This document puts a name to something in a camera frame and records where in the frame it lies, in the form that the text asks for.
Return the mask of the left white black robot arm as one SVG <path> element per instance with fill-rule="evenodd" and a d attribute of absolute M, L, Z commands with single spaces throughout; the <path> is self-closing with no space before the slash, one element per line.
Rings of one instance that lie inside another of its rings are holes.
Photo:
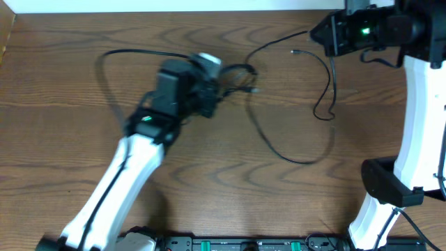
<path fill-rule="evenodd" d="M 162 164 L 193 114 L 211 117 L 217 106 L 220 59 L 193 54 L 169 59 L 157 74 L 157 87 L 146 93 L 124 123 L 114 158 L 82 210 L 57 240 L 41 238 L 37 250 L 156 250 L 156 238 L 121 227 L 140 190 Z"/>

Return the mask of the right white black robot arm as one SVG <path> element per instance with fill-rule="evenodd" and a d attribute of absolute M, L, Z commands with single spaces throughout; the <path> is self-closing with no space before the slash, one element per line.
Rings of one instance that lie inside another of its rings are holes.
<path fill-rule="evenodd" d="M 445 2 L 396 1 L 378 7 L 347 1 L 310 33 L 333 58 L 398 47 L 396 66 L 406 73 L 406 113 L 399 154 L 365 160 L 367 191 L 340 250 L 424 250 L 425 235 L 388 240 L 392 226 L 425 197 L 445 198 Z"/>

